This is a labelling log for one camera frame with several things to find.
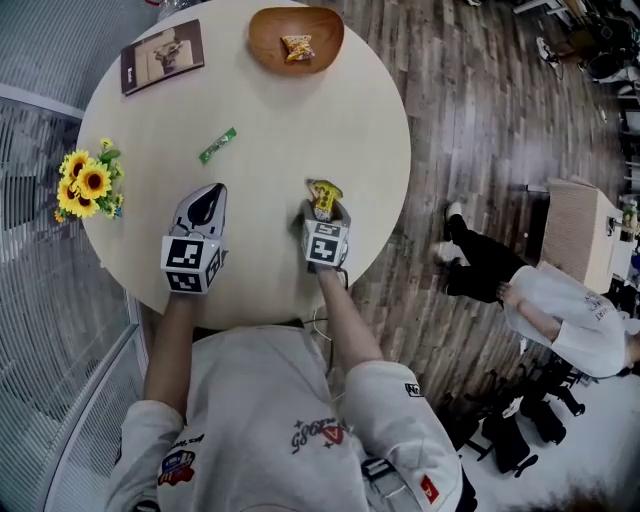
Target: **person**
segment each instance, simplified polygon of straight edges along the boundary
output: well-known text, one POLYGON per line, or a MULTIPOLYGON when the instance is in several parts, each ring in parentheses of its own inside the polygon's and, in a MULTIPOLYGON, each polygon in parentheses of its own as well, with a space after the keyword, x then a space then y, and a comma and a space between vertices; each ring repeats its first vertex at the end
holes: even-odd
POLYGON ((122 424, 107 511, 456 510, 460 461, 415 375, 383 360, 333 268, 317 279, 346 374, 342 414, 304 329, 192 345, 198 299, 172 294, 143 400, 122 424))
POLYGON ((609 300, 550 265, 527 265, 501 243, 468 229, 460 203, 446 210, 445 239, 469 262, 451 265, 448 295, 501 301, 514 331, 592 377, 610 377, 640 361, 640 333, 626 332, 609 300))

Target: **white t-shirt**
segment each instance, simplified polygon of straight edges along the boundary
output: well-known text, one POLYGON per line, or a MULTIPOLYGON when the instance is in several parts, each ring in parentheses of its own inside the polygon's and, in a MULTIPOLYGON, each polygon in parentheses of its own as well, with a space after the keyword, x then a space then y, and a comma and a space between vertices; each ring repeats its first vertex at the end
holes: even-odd
POLYGON ((613 304, 548 264, 522 267, 511 285, 529 302, 562 322, 553 344, 514 308, 505 304, 507 324, 524 337, 550 347, 592 377, 610 377, 625 366, 624 323, 613 304))
POLYGON ((458 456, 413 373, 383 361, 346 376, 339 418, 324 361, 300 329, 237 329, 197 342, 187 425, 141 401, 122 425, 108 511, 369 511, 361 463, 391 462, 422 510, 454 512, 458 456))

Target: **sunflower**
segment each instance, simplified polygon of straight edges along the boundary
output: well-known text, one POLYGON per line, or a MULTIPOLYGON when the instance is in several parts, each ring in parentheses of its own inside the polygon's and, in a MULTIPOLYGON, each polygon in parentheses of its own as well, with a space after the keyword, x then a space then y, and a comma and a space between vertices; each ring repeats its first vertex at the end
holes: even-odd
POLYGON ((85 165, 75 182, 80 194, 87 199, 97 199, 111 190, 111 178, 107 166, 95 160, 85 165))
POLYGON ((71 204, 76 202, 76 193, 72 190, 72 182, 68 178, 60 180, 58 185, 58 203, 60 208, 73 211, 71 204))
POLYGON ((81 219, 85 217, 91 217, 100 209, 98 203, 96 203, 93 199, 86 199, 82 196, 78 196, 75 203, 73 203, 71 206, 73 207, 71 213, 75 214, 76 217, 80 217, 81 219))
POLYGON ((93 159, 89 158, 89 152, 81 149, 68 155, 65 176, 70 180, 75 180, 80 174, 80 170, 93 159))

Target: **snack package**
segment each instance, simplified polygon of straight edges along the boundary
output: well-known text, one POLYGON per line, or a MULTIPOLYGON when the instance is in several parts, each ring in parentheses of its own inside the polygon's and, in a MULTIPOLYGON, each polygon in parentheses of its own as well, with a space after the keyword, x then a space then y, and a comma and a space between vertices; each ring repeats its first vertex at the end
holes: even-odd
POLYGON ((202 153, 200 153, 200 161, 203 164, 206 164, 209 161, 209 158, 218 151, 222 146, 224 146, 227 142, 233 139, 237 135, 235 128, 229 128, 226 133, 216 140, 211 146, 205 149, 202 153))
POLYGON ((281 39, 289 52, 286 59, 287 62, 291 62, 293 60, 306 60, 316 56, 309 44, 311 36, 282 36, 281 39))
POLYGON ((313 214, 321 222, 333 220, 333 202, 342 199, 342 190, 327 180, 307 180, 313 194, 313 214))

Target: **wooden floor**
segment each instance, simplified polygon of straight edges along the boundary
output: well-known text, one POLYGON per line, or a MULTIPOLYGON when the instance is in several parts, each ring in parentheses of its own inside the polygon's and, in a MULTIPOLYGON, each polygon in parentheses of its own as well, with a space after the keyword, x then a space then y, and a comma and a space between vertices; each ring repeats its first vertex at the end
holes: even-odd
POLYGON ((521 252, 525 184, 577 174, 615 202, 624 172, 615 99, 577 66, 565 66, 560 80, 538 58, 540 10, 516 17, 510 4, 491 1, 481 8, 464 0, 307 3, 338 11, 380 56, 411 131, 402 213, 353 286, 364 318, 385 355, 416 372, 432 403, 477 390, 492 368, 512 375, 542 351, 520 359, 499 306, 441 292, 433 251, 451 250, 438 245, 442 209, 461 200, 470 226, 521 252))

